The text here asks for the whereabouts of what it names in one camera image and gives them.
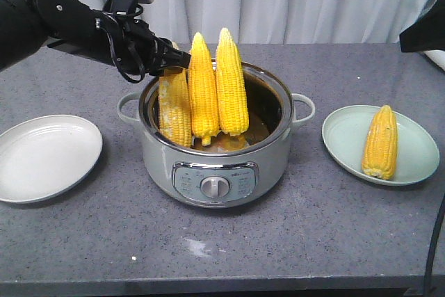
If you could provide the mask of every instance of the black device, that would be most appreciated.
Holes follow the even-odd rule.
[[[0,0],[0,71],[47,45],[76,56],[114,65],[132,83],[167,67],[188,67],[190,55],[158,38],[137,19],[141,3],[107,0],[92,10],[79,0]]]
[[[431,9],[400,35],[402,52],[445,51],[445,0],[436,0]]]

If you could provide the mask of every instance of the control panel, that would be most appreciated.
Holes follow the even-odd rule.
[[[258,180],[256,163],[207,165],[179,162],[173,166],[172,182],[190,200],[221,203],[249,196]]]

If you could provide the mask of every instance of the pot handle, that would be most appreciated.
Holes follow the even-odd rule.
[[[293,102],[295,102],[295,101],[303,102],[304,104],[308,105],[309,108],[311,109],[311,113],[308,116],[306,116],[305,118],[297,119],[296,113],[295,113],[295,107],[294,107],[292,127],[298,128],[298,127],[301,127],[302,125],[305,125],[307,123],[307,121],[309,121],[313,118],[313,116],[315,115],[315,104],[307,96],[305,96],[303,94],[298,94],[298,93],[292,93],[292,100],[293,100]]]
[[[133,92],[123,96],[118,102],[117,106],[118,116],[122,121],[124,121],[129,125],[136,125],[137,123],[139,123],[139,119],[125,115],[122,112],[122,108],[124,108],[125,104],[127,104],[128,101],[139,100],[139,98],[140,98],[140,92]]]

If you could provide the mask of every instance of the cooking liquid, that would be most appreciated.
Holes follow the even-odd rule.
[[[202,146],[200,138],[193,138],[192,148],[206,152],[231,152],[243,149],[261,142],[270,132],[261,118],[249,112],[249,129],[238,136],[230,136],[220,132],[211,138],[208,146]]]

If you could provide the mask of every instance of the countertop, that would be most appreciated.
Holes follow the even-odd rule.
[[[70,114],[95,123],[104,140],[97,165],[74,188],[44,202],[0,203],[0,295],[421,288],[445,192],[443,159],[419,184],[378,186],[331,158],[321,127],[343,106],[390,104],[427,130],[443,154],[442,70],[397,44],[240,51],[245,62],[310,97],[316,115],[294,134],[278,184],[231,209],[182,204],[150,179],[139,138],[116,114],[119,98],[142,91],[150,78],[130,84],[111,66],[48,48],[0,73],[0,133]],[[439,289],[444,246],[441,237]]]

